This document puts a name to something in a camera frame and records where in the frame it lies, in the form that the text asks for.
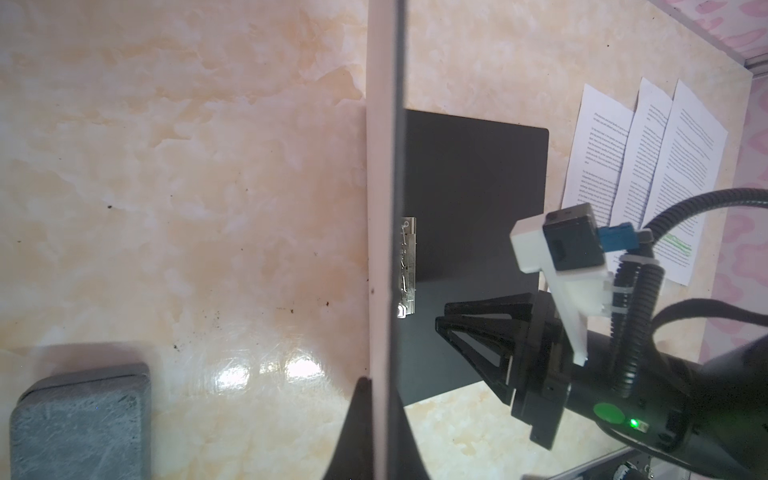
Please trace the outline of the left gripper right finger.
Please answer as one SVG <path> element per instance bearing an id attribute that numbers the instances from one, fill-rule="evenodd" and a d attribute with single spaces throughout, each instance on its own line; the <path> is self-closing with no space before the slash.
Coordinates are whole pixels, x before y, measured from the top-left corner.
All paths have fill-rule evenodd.
<path id="1" fill-rule="evenodd" d="M 399 395 L 392 396 L 389 407 L 389 478 L 430 479 Z"/>

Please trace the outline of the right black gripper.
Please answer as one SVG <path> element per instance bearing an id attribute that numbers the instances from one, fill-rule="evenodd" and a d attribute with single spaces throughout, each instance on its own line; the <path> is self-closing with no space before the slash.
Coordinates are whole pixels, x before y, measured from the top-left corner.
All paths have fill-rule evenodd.
<path id="1" fill-rule="evenodd" d="M 622 398 L 608 372 L 609 338 L 589 332 L 588 359 L 575 364 L 546 292 L 448 303 L 435 329 L 503 404 L 512 404 L 513 416 L 530 425 L 530 439 L 541 447 L 552 448 L 566 411 L 636 448 L 671 451 L 685 434 L 697 365 L 649 353 Z"/>

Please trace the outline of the white black file folder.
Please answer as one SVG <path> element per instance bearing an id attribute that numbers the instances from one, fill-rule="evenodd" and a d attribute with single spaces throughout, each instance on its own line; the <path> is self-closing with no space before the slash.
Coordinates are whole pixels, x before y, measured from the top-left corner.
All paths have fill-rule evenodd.
<path id="1" fill-rule="evenodd" d="M 549 133 L 409 110 L 406 5 L 368 11 L 366 164 L 374 478 L 389 478 L 389 407 L 481 380 L 435 329 L 452 302 L 532 293 L 509 233 L 540 210 Z M 415 313 L 397 316 L 400 230 L 416 218 Z"/>

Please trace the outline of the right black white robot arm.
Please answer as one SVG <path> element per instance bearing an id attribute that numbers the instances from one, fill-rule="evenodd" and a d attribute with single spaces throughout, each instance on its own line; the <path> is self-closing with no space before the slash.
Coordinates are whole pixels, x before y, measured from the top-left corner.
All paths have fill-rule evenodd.
<path id="1" fill-rule="evenodd" d="M 553 446 L 571 411 L 629 447 L 702 476 L 767 475 L 765 338 L 702 365 L 645 347 L 636 384 L 622 398 L 609 384 L 609 338 L 590 332 L 587 361 L 575 364 L 547 292 L 449 303 L 435 328 L 543 448 Z"/>

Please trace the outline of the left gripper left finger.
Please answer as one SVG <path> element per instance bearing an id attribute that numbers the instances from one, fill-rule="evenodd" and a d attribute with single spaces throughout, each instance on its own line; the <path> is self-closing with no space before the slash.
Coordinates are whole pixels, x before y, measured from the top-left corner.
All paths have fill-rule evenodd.
<path id="1" fill-rule="evenodd" d="M 373 402 L 370 378 L 357 380 L 324 480 L 374 478 Z"/>

